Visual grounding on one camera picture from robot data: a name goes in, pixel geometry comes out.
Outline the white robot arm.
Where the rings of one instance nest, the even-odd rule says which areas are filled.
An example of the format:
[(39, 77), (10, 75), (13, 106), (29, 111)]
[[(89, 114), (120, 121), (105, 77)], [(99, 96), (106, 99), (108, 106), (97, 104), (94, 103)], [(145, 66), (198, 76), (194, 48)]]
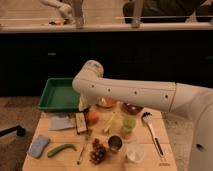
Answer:
[(98, 61), (88, 60), (74, 77), (72, 86), (85, 108), (105, 97), (187, 117), (194, 125), (188, 171), (213, 171), (213, 88), (109, 79), (103, 74)]

